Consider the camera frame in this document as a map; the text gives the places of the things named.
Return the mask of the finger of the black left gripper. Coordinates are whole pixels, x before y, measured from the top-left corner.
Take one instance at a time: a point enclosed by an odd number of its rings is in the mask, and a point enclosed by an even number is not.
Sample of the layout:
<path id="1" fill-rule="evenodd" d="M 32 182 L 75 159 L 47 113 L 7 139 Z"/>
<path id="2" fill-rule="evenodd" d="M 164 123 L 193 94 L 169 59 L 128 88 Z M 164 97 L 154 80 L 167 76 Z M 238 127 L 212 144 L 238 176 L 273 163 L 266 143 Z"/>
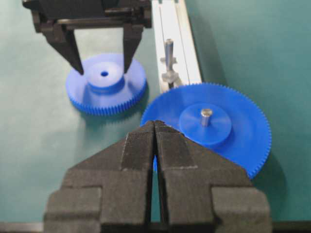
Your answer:
<path id="1" fill-rule="evenodd" d="M 127 73 L 132 63 L 132 59 L 142 38 L 143 29 L 143 24 L 126 23 L 123 25 L 124 73 Z"/>
<path id="2" fill-rule="evenodd" d="M 62 55 L 81 75 L 84 74 L 73 30 L 56 21 L 48 20 L 42 24 L 42 33 L 47 42 Z"/>

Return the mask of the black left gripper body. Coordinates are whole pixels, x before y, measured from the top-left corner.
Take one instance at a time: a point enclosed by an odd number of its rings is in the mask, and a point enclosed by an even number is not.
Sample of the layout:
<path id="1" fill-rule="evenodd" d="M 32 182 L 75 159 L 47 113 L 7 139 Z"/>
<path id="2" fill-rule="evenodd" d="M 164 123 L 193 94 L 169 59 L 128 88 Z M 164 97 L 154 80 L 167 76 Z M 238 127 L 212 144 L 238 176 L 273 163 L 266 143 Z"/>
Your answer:
<path id="1" fill-rule="evenodd" d="M 150 28 L 149 0 L 23 0 L 22 5 L 46 21 L 117 19 Z"/>

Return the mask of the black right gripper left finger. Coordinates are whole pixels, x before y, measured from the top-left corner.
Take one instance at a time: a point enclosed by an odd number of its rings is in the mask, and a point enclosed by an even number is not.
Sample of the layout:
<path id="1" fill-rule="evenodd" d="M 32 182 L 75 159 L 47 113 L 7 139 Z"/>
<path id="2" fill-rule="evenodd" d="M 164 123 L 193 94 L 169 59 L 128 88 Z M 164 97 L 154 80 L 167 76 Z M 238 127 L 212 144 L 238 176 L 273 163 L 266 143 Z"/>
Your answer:
<path id="1" fill-rule="evenodd" d="M 155 125 L 70 168 L 49 197 L 46 233 L 145 233 L 151 219 Z"/>

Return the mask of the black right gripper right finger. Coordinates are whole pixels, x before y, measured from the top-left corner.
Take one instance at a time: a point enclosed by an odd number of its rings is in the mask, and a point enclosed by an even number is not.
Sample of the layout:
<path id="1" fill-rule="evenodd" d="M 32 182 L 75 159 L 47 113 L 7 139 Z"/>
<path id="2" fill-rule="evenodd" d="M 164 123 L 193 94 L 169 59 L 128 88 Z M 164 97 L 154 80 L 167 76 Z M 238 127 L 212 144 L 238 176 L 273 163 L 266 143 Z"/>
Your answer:
<path id="1" fill-rule="evenodd" d="M 239 165 L 155 122 L 161 220 L 171 233 L 269 233 L 266 195 Z"/>

